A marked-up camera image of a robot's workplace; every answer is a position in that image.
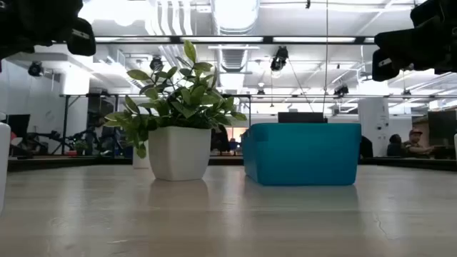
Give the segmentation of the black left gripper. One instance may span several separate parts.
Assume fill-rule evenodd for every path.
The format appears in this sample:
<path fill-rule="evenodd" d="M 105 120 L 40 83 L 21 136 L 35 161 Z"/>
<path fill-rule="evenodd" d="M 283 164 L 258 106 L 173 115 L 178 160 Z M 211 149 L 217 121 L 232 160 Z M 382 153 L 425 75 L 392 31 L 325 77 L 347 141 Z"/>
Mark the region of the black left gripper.
<path fill-rule="evenodd" d="M 0 21 L 0 59 L 18 53 L 33 54 L 35 46 L 66 44 L 71 54 L 93 56 L 96 40 L 91 24 L 82 18 L 26 28 L 19 21 Z"/>

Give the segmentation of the person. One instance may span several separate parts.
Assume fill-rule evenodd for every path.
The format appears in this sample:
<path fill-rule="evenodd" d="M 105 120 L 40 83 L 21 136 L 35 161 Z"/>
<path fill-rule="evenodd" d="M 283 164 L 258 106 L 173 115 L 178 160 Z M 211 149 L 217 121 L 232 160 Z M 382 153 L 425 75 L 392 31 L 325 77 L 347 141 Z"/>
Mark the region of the person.
<path fill-rule="evenodd" d="M 386 154 L 389 157 L 404 156 L 402 140 L 398 134 L 394 134 L 390 137 Z"/>
<path fill-rule="evenodd" d="M 435 149 L 434 147 L 420 145 L 422 134 L 423 133 L 416 128 L 410 130 L 408 140 L 403 142 L 403 147 L 408 157 L 418 158 L 429 156 Z"/>
<path fill-rule="evenodd" d="M 230 151 L 228 134 L 225 126 L 221 124 L 211 129 L 211 150 L 218 150 L 220 153 Z"/>

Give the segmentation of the teal plastic basket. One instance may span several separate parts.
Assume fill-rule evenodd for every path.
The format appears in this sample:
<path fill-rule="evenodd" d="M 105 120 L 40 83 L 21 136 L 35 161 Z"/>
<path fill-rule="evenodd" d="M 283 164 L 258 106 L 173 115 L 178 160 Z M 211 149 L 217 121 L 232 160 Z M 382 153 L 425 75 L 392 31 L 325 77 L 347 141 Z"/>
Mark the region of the teal plastic basket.
<path fill-rule="evenodd" d="M 242 135 L 247 176 L 265 186 L 350 186 L 360 124 L 254 124 Z"/>

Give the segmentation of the small background plant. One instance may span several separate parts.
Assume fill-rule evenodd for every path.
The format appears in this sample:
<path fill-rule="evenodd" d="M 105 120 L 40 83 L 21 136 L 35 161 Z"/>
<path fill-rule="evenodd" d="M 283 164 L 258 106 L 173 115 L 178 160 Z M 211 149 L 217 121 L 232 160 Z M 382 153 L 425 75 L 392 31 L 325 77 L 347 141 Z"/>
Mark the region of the small background plant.
<path fill-rule="evenodd" d="M 89 149 L 89 146 L 85 140 L 77 140 L 74 142 L 74 150 L 79 156 L 83 156 L 85 151 Z"/>

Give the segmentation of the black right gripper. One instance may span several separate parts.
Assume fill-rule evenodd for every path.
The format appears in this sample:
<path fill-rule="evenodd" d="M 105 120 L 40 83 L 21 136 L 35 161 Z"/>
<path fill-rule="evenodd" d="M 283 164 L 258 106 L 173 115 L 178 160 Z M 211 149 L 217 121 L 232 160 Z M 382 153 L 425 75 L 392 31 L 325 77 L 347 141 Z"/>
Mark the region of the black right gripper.
<path fill-rule="evenodd" d="M 401 70 L 457 73 L 457 19 L 434 16 L 412 29 L 379 33 L 374 43 L 374 81 L 393 79 Z"/>

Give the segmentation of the black aluminium table frame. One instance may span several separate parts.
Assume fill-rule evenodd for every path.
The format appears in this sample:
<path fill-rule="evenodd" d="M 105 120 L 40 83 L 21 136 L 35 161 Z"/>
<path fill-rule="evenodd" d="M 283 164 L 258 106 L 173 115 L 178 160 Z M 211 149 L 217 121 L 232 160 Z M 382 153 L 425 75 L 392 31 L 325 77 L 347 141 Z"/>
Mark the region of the black aluminium table frame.
<path fill-rule="evenodd" d="M 7 171 L 33 171 L 52 168 L 71 168 L 80 166 L 100 165 L 132 165 L 128 158 L 109 157 L 61 157 L 61 158 L 20 158 L 8 160 Z M 399 168 L 418 168 L 435 171 L 457 172 L 456 160 L 435 160 L 419 158 L 367 158 L 358 162 L 359 165 L 390 166 Z"/>

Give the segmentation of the green plant in white pot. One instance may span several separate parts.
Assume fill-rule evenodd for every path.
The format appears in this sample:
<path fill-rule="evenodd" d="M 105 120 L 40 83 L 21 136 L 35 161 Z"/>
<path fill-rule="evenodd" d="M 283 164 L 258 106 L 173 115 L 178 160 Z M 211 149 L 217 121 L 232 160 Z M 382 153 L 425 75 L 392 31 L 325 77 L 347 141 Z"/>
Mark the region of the green plant in white pot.
<path fill-rule="evenodd" d="M 124 99 L 125 110 L 106 116 L 106 125 L 121 128 L 136 155 L 148 158 L 153 175 L 165 181 L 203 178 L 211 154 L 211 132 L 232 120 L 244 121 L 232 96 L 217 90 L 217 69 L 197 59 L 196 47 L 184 41 L 182 68 L 150 74 L 132 69 L 128 76 L 147 85 L 140 94 L 148 100 Z"/>

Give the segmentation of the black overhead rig beam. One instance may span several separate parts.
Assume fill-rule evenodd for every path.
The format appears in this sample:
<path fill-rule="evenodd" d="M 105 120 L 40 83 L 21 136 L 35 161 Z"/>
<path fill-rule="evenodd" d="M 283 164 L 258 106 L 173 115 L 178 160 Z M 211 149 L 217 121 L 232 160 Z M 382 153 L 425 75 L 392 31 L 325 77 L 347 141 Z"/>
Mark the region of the black overhead rig beam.
<path fill-rule="evenodd" d="M 96 36 L 97 44 L 374 45 L 367 36 Z"/>

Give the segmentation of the silver ventilation duct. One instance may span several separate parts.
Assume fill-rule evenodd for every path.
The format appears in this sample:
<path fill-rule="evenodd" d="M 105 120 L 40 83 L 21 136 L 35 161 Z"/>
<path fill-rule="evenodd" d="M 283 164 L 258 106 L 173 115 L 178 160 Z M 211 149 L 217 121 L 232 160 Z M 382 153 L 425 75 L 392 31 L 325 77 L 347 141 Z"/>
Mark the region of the silver ventilation duct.
<path fill-rule="evenodd" d="M 211 0 L 214 29 L 220 36 L 252 34 L 260 0 Z"/>

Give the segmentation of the black monitor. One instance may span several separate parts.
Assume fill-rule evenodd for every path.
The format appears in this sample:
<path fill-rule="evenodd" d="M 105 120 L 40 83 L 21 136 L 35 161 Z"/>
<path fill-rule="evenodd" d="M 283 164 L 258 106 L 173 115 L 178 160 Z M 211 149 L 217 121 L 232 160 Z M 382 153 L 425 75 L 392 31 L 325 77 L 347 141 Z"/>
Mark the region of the black monitor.
<path fill-rule="evenodd" d="M 433 146 L 454 146 L 457 134 L 457 111 L 429 111 L 428 137 Z"/>
<path fill-rule="evenodd" d="M 23 138 L 27 135 L 30 117 L 30 114 L 11 114 L 7 116 L 6 123 L 16 137 Z"/>
<path fill-rule="evenodd" d="M 327 118 L 318 112 L 280 112 L 278 122 L 285 124 L 326 124 Z"/>

